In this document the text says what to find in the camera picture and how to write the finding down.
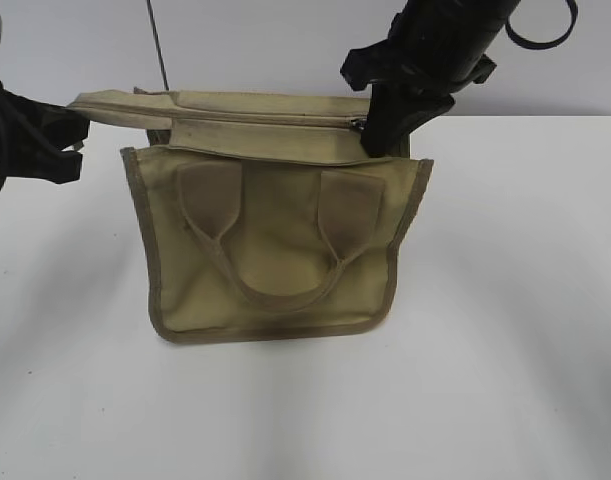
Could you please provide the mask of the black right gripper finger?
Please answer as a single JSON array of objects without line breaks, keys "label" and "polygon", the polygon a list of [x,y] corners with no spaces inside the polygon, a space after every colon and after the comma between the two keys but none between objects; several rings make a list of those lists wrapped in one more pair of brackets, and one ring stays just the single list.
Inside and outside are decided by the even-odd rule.
[{"label": "black right gripper finger", "polygon": [[367,154],[390,154],[409,142],[406,102],[399,85],[372,86],[369,111],[361,133]]}]

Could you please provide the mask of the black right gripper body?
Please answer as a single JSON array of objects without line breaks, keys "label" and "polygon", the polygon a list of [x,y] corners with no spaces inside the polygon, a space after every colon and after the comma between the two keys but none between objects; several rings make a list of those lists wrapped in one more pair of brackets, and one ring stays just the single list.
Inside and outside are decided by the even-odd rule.
[{"label": "black right gripper body", "polygon": [[340,73],[354,91],[399,85],[409,134],[448,112],[454,94],[496,68],[485,51],[496,36],[492,9],[404,9],[387,38],[352,49]]}]

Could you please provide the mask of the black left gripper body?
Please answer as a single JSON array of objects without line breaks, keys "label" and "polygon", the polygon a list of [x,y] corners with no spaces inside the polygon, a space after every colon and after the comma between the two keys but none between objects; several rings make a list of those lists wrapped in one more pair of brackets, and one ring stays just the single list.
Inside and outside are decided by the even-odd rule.
[{"label": "black left gripper body", "polygon": [[15,95],[0,81],[0,174],[55,184],[79,180],[89,126],[82,115]]}]

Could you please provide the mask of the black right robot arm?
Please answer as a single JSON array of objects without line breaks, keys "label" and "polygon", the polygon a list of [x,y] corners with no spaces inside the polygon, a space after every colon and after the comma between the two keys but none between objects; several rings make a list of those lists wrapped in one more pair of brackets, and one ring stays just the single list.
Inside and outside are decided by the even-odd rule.
[{"label": "black right robot arm", "polygon": [[340,73],[354,91],[371,89],[361,145],[380,157],[430,120],[447,113],[454,94],[487,80],[485,55],[516,1],[409,1],[387,37],[351,49]]}]

